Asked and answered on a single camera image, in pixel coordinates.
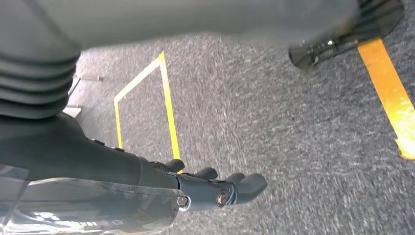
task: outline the screw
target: screw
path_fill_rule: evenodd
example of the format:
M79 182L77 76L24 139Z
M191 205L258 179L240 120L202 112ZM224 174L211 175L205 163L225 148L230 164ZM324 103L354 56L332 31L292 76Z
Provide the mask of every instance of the screw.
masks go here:
M177 198L177 205L179 205L181 207L184 207L184 206L186 206L186 204L187 204L187 198L186 197L179 196Z
M226 201L228 200L228 195L226 192L222 191L218 194L216 197L216 203L219 207L223 207L226 204Z

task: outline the yellow tape line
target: yellow tape line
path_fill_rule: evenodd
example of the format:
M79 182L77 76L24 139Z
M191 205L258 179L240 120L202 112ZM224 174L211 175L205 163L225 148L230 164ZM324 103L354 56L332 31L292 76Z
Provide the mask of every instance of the yellow tape line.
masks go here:
M157 59L151 62L142 72L140 72L130 83L127 84L114 98L115 107L115 121L117 128L118 146L122 148L121 138L121 123L119 118L118 103L123 99L135 86L137 86L144 78L146 78L152 71L160 67L161 78L163 82L164 100L166 104L167 120L170 131L171 146L173 149L173 158L180 159L179 143L177 140L176 125L174 123L173 105L171 102L170 87L167 76L167 65L164 52L162 52Z
M179 143L177 141L176 125L174 124L173 105L171 102L170 86L168 83L166 58L164 52L157 58L160 62L161 78L163 80L164 100L166 103L167 120L169 124L171 147L173 149L173 158L180 159Z
M118 103L114 103L115 106L115 121L117 127L117 137L118 137L118 147L122 148L122 140L121 140L121 123L119 122L119 107Z
M415 110L381 39L358 47L386 115L398 137L402 157L415 160Z

